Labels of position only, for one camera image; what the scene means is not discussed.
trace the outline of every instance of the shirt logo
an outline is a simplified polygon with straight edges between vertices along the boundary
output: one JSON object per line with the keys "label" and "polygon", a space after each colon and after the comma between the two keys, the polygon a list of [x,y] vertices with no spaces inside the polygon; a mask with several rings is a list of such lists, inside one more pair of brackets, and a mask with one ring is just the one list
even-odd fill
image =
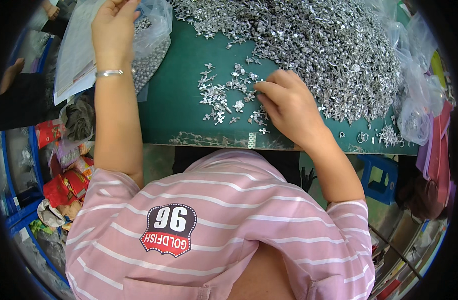
{"label": "shirt logo", "polygon": [[190,250],[190,234],[196,227],[196,212],[184,204],[156,206],[147,214],[147,229],[139,239],[144,249],[178,257]]}

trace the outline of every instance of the pink striped shirt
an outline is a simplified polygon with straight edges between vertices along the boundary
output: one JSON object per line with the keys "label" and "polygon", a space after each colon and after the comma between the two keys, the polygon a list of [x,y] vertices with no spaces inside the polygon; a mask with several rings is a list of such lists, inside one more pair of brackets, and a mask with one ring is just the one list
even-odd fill
{"label": "pink striped shirt", "polygon": [[140,190],[98,169],[69,232],[77,299],[226,299],[259,241],[280,250],[297,299],[366,299],[364,201],[324,211],[253,151],[219,150]]}

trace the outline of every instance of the bare foot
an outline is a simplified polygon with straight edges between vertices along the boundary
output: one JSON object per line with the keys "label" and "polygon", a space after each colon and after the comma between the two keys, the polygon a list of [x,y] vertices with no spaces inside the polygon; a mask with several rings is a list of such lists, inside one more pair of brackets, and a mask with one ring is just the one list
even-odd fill
{"label": "bare foot", "polygon": [[22,57],[18,58],[13,65],[7,68],[7,70],[4,72],[4,75],[2,76],[2,80],[0,81],[0,95],[7,91],[7,89],[14,82],[16,75],[19,74],[23,68],[24,58]]}

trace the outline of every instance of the pile of metal pieces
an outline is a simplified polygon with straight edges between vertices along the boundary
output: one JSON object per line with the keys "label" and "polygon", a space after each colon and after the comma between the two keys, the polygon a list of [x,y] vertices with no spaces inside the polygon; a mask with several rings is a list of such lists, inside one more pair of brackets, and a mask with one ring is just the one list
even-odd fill
{"label": "pile of metal pieces", "polygon": [[[231,81],[227,81],[226,85],[215,84],[214,79],[216,78],[217,74],[210,75],[213,71],[212,69],[215,69],[215,67],[212,65],[212,63],[206,63],[204,65],[207,67],[207,69],[200,72],[202,77],[198,81],[199,84],[197,85],[199,91],[201,91],[201,96],[203,96],[203,99],[199,101],[199,103],[208,104],[212,107],[211,113],[205,114],[204,118],[202,118],[203,121],[210,120],[212,118],[213,121],[216,121],[214,125],[217,125],[222,123],[226,118],[226,116],[224,116],[226,111],[232,114],[232,110],[227,104],[226,90],[232,89],[244,93],[246,95],[244,97],[244,102],[254,101],[256,91],[248,91],[246,84],[251,85],[256,82],[263,81],[263,79],[258,80],[259,76],[257,74],[246,72],[243,66],[235,63],[234,72],[231,73],[233,79]],[[243,107],[245,106],[244,102],[242,102],[242,100],[238,100],[236,101],[235,105],[232,105],[232,107],[236,112],[243,113]],[[229,121],[229,124],[235,123],[239,119],[240,117],[232,117],[232,119]],[[261,105],[259,110],[252,112],[248,122],[252,124],[252,121],[254,120],[255,123],[257,123],[259,126],[267,126],[267,123],[264,123],[262,119],[268,121],[269,116],[265,110],[265,107]],[[259,129],[259,131],[262,134],[270,133],[270,131],[267,131],[265,128]]]}
{"label": "pile of metal pieces", "polygon": [[134,23],[134,36],[141,32],[141,30],[149,28],[151,26],[151,21],[146,16],[142,16]]}
{"label": "pile of metal pieces", "polygon": [[235,43],[253,40],[249,62],[271,59],[295,71],[327,118],[384,117],[400,82],[400,62],[376,15],[358,0],[172,0],[174,15],[196,36],[221,32]]}
{"label": "pile of metal pieces", "polygon": [[[134,34],[139,33],[142,29],[149,28],[151,22],[146,17],[142,17],[134,24]],[[162,63],[164,56],[166,56],[167,49],[169,49],[171,40],[168,37],[160,43],[149,56],[137,58],[132,61],[132,78],[134,80],[134,87],[136,95],[142,90],[146,83],[152,78],[155,71]]]}

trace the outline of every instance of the woman's right hand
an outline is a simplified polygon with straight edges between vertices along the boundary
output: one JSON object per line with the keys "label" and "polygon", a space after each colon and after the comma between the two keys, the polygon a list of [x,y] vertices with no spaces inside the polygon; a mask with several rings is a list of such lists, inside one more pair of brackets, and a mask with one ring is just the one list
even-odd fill
{"label": "woman's right hand", "polygon": [[274,126],[306,152],[332,136],[306,84],[291,70],[278,69],[254,85]]}

